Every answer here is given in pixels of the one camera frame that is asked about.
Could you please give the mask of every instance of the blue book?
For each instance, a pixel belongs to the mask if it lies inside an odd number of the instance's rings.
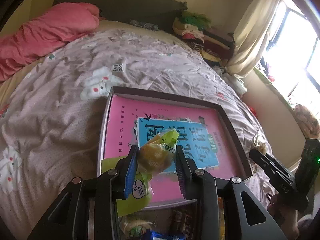
[[[184,149],[186,158],[193,159],[198,168],[212,168],[219,165],[217,147],[213,137],[208,133],[204,124],[162,119],[137,120],[137,137],[139,148],[146,144],[157,133],[168,128],[175,128],[180,134],[178,145]],[[175,172],[174,162],[164,172]]]

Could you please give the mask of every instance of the screw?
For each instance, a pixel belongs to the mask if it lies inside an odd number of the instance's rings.
[[[111,176],[114,176],[114,175],[118,174],[118,171],[116,169],[111,169],[111,170],[108,171],[108,174],[111,175]]]
[[[233,177],[232,178],[232,182],[235,183],[235,184],[239,184],[241,182],[241,179],[238,178],[238,177]]]
[[[80,177],[75,177],[75,178],[73,178],[73,180],[72,180],[72,183],[73,184],[78,184],[78,183],[80,183],[81,182],[81,178]]]
[[[204,170],[203,169],[196,169],[195,170],[195,174],[197,174],[197,175],[203,175],[204,174]]]

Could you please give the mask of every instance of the snack package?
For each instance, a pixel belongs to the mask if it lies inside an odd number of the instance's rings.
[[[260,131],[258,132],[258,134],[256,134],[252,138],[250,149],[257,149],[263,155],[266,155],[266,152],[267,152],[266,141],[262,137]],[[256,173],[258,170],[258,165],[256,163],[252,163],[251,166],[252,166],[252,172]]]
[[[141,237],[147,230],[152,230],[154,225],[134,215],[128,215],[121,218],[119,227],[126,237]]]
[[[184,236],[185,240],[192,239],[193,218],[186,212],[179,210],[173,211],[173,220],[171,222],[169,233],[175,236]]]
[[[125,157],[126,156],[103,159],[101,162],[102,173],[110,169],[114,169],[118,160]],[[118,217],[137,212],[149,204],[153,196],[153,191],[149,184],[151,179],[151,174],[140,173],[137,171],[132,185],[132,193],[126,200],[117,199]]]
[[[266,147],[266,141],[260,134],[260,131],[258,134],[256,134],[251,141],[251,149],[257,149],[262,154],[266,155],[267,147]]]
[[[220,240],[226,240],[223,199],[220,197],[218,197],[218,204],[219,204],[219,220],[220,220]]]
[[[138,155],[139,171],[158,174],[169,168],[175,157],[178,137],[177,130],[166,129],[143,145]]]
[[[185,236],[166,236],[155,231],[147,230],[142,240],[186,240]]]

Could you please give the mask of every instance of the pink blanket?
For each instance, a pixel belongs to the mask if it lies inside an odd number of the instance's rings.
[[[99,26],[99,9],[88,3],[60,3],[0,38],[0,82],[24,66]]]

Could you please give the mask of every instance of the curtain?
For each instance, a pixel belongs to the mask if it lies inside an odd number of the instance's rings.
[[[269,41],[269,30],[279,2],[282,0],[253,0],[235,32],[233,57],[226,68],[229,74],[245,77],[259,62]]]

